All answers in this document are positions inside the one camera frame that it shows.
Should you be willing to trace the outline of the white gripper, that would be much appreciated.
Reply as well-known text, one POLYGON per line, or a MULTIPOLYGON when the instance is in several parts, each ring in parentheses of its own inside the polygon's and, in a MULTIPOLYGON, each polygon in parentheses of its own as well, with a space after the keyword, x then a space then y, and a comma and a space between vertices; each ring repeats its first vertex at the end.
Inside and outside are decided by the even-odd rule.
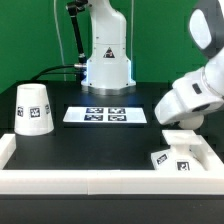
POLYGON ((185 74, 172 84, 155 107, 161 125, 177 123, 184 119, 218 111, 224 98, 212 90, 205 80, 204 68, 185 74))

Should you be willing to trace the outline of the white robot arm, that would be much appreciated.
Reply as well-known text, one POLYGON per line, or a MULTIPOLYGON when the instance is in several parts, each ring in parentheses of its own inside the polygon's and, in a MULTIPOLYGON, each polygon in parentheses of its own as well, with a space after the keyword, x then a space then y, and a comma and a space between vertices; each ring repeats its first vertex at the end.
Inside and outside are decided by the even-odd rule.
MULTIPOLYGON (((134 87, 125 50, 124 16, 109 0, 89 0, 87 6, 92 21, 92 55, 82 87, 106 95, 134 87)), ((155 115, 162 125, 178 123, 184 129, 194 129, 206 114, 224 106, 224 0, 199 0, 188 30, 208 62, 177 79, 156 105, 155 115)))

